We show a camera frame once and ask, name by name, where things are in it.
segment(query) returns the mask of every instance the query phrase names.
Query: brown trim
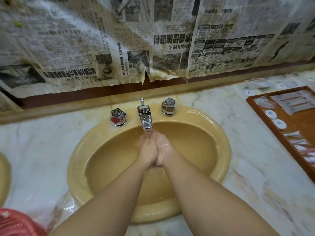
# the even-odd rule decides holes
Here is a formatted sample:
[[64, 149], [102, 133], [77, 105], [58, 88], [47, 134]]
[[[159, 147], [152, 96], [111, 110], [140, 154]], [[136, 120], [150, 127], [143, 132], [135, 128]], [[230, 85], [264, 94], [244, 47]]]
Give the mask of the brown trim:
[[77, 91], [72, 91], [72, 92], [51, 93], [51, 94], [30, 96], [27, 98], [14, 99], [14, 100], [12, 99], [12, 96], [8, 96], [8, 95], [7, 96], [10, 99], [12, 99], [15, 103], [17, 103], [18, 106], [20, 106], [22, 109], [29, 109], [29, 108], [43, 107], [43, 106], [54, 105], [54, 104], [59, 104], [59, 103], [68, 103], [68, 102], [86, 100], [86, 99], [91, 99], [91, 98], [98, 98], [98, 97], [117, 95], [117, 94], [122, 94], [122, 93], [136, 92], [136, 91], [147, 90], [147, 89], [154, 89], [154, 88], [174, 86], [174, 85], [185, 84], [185, 83], [199, 82], [199, 81], [204, 81], [204, 80], [209, 80], [209, 79], [218, 79], [218, 78], [224, 78], [224, 77], [234, 76], [234, 75], [243, 75], [243, 74], [255, 73], [259, 71], [267, 71], [267, 70], [278, 69], [278, 68], [304, 65], [310, 62], [297, 61], [297, 62], [291, 62], [291, 63], [281, 63], [281, 64], [270, 65], [270, 66], [259, 66], [259, 67], [254, 67], [250, 69], [236, 70], [232, 72], [225, 72], [225, 73], [220, 73], [220, 74], [215, 74], [215, 75], [207, 75], [204, 77], [194, 77], [191, 79], [176, 78], [176, 79], [170, 79], [170, 80], [156, 80], [154, 82], [150, 82], [149, 77], [146, 75], [146, 78], [143, 84], [131, 83], [131, 84], [121, 84], [121, 85], [106, 86], [106, 87], [96, 87], [96, 88], [88, 88], [88, 89], [77, 90]]
[[294, 92], [298, 90], [306, 89], [308, 91], [312, 91], [309, 87], [297, 87], [292, 89], [286, 89], [271, 93], [264, 93], [260, 95], [250, 96], [246, 99], [246, 102], [252, 107], [252, 109], [257, 113], [257, 115], [262, 119], [262, 121], [267, 125], [267, 127], [272, 131], [272, 133], [276, 136], [276, 138], [282, 143], [282, 145], [288, 150], [291, 156], [297, 161], [297, 163], [302, 167], [305, 173], [309, 176], [309, 178], [315, 183], [315, 167], [311, 166], [304, 157], [297, 151], [297, 149], [290, 144], [289, 141], [284, 137], [284, 135], [276, 128], [276, 126], [272, 123], [270, 118], [261, 110], [261, 108], [255, 103], [254, 99], [261, 96], [270, 96], [270, 95], [278, 95], [288, 92]]

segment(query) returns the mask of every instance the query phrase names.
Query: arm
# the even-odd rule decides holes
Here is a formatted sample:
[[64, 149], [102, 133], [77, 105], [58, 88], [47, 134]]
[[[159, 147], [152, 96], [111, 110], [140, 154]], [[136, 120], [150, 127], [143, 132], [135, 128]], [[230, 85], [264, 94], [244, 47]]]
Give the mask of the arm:
[[157, 158], [155, 134], [140, 140], [138, 158], [99, 194], [79, 208], [50, 236], [124, 236], [145, 171]]
[[194, 236], [279, 236], [246, 202], [206, 176], [157, 134], [158, 159]]

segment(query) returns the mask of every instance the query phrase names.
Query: tray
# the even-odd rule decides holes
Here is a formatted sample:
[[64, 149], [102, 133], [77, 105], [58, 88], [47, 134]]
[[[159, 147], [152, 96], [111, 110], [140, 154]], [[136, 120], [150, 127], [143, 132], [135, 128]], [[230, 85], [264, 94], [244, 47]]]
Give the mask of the tray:
[[[283, 108], [284, 103], [280, 103], [281, 101], [275, 101], [276, 95], [284, 94], [284, 93], [293, 93], [296, 91], [307, 91], [310, 94], [310, 97], [314, 97], [315, 92], [311, 90], [309, 87], [298, 87], [287, 90], [281, 90], [271, 93], [265, 93], [255, 96], [250, 96], [246, 99], [246, 102], [253, 108], [253, 110], [257, 113], [257, 115], [264, 121], [264, 123], [269, 127], [269, 129], [274, 133], [274, 135], [278, 138], [278, 140], [282, 143], [282, 145], [288, 150], [288, 152], [292, 155], [292, 157], [297, 161], [297, 163], [302, 167], [302, 169], [306, 172], [309, 178], [315, 183], [315, 163], [309, 163], [305, 160], [305, 157], [311, 157], [310, 155], [305, 154], [305, 151], [301, 150], [301, 147], [305, 147], [307, 149], [315, 148], [315, 108], [299, 111], [289, 115]], [[265, 96], [267, 100], [270, 100], [274, 103], [274, 109], [268, 107], [261, 107], [256, 102], [255, 99]], [[277, 119], [280, 119], [286, 123], [285, 129], [279, 129], [271, 117], [274, 117], [274, 114], [269, 111], [270, 117], [265, 113], [265, 110], [272, 110], [276, 113]], [[297, 138], [292, 136], [285, 136], [284, 134], [293, 133], [296, 131], [300, 131], [300, 135], [303, 138]], [[302, 140], [305, 139], [309, 145], [302, 144], [292, 144], [290, 140]]]

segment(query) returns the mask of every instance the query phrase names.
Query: forearm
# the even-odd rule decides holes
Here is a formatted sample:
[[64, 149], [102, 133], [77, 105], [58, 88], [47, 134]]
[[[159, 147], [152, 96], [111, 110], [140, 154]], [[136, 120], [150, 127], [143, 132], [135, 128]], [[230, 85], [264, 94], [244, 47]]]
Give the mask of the forearm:
[[278, 235], [246, 202], [179, 153], [166, 158], [163, 166], [195, 236]]
[[124, 236], [146, 167], [135, 161], [104, 190], [65, 220], [51, 236]]

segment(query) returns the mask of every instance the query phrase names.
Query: wooden tray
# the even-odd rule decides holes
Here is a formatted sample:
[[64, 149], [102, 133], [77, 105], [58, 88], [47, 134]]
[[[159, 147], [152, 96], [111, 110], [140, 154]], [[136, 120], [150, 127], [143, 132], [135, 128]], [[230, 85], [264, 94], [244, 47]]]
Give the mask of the wooden tray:
[[[307, 140], [310, 145], [300, 145], [308, 149], [315, 148], [315, 108], [303, 110], [296, 112], [293, 115], [288, 115], [279, 104], [275, 104], [274, 109], [265, 108], [259, 106], [254, 100], [266, 96], [268, 100], [273, 101], [270, 98], [272, 95], [279, 95], [283, 93], [295, 92], [298, 90], [307, 90], [315, 97], [315, 93], [309, 87], [298, 87], [282, 91], [276, 91], [271, 93], [265, 93], [255, 96], [250, 96], [246, 99], [246, 102], [254, 109], [257, 115], [264, 121], [264, 123], [269, 127], [269, 129], [274, 133], [282, 145], [288, 150], [288, 152], [293, 156], [297, 163], [303, 168], [303, 170], [308, 174], [311, 180], [315, 183], [315, 166], [311, 165], [289, 140], [299, 140], [300, 138], [286, 137], [283, 134], [292, 133], [295, 131], [300, 131], [300, 134], [305, 140]], [[272, 119], [265, 114], [265, 110], [270, 109], [277, 114], [277, 119], [281, 119], [287, 125], [286, 129], [280, 130], [274, 125]]]

